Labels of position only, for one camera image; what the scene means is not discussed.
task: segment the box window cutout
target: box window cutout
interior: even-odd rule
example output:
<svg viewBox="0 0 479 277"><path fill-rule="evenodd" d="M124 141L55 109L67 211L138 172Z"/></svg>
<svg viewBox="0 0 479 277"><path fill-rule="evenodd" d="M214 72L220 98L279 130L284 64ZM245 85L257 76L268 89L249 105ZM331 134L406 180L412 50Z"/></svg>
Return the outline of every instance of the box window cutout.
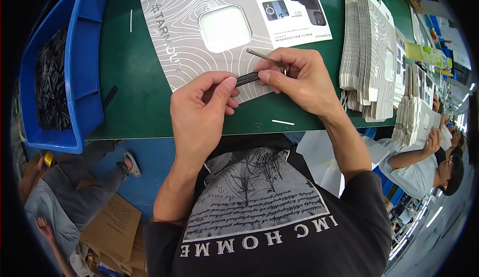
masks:
<svg viewBox="0 0 479 277"><path fill-rule="evenodd" d="M212 53L248 44L253 32L243 8L228 4L207 10L198 17L198 26L205 46Z"/></svg>

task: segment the foot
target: foot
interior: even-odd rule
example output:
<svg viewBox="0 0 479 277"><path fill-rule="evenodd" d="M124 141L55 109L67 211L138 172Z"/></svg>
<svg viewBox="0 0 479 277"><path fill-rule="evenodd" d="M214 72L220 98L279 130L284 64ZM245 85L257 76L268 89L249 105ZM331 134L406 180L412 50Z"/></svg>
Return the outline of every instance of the foot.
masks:
<svg viewBox="0 0 479 277"><path fill-rule="evenodd" d="M126 169L128 170L128 172L131 172L131 170L133 169L133 162L130 160L130 158L128 156L125 157L123 162L126 165Z"/></svg>

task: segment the tiled floor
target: tiled floor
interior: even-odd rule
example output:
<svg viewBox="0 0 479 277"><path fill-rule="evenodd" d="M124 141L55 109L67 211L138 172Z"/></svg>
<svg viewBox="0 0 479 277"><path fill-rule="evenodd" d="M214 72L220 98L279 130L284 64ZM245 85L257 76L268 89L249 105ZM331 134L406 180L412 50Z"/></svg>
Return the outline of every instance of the tiled floor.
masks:
<svg viewBox="0 0 479 277"><path fill-rule="evenodd" d="M91 168L90 172L95 178L102 178L115 167L115 162L123 160L123 152L126 150L135 156L142 175L138 178L130 175L121 184L118 194L142 211L141 222L146 223L153 215L153 203L159 187L173 164L174 140L172 138L126 140ZM38 149L26 147L25 151L27 159L30 159Z"/></svg>

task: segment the black t-shirt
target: black t-shirt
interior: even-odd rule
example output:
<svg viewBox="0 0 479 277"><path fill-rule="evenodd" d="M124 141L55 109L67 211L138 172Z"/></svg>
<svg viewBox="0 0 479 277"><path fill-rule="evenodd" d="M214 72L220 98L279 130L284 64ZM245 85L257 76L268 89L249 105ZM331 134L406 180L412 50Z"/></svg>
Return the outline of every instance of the black t-shirt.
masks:
<svg viewBox="0 0 479 277"><path fill-rule="evenodd" d="M357 174L339 199L304 166L294 150L266 147L208 160L187 225L144 227L148 274L380 276L391 227L379 176Z"/></svg>
<svg viewBox="0 0 479 277"><path fill-rule="evenodd" d="M441 147L439 147L439 150L434 153L434 156L436 157L438 167L441 162L446 160L446 152Z"/></svg>

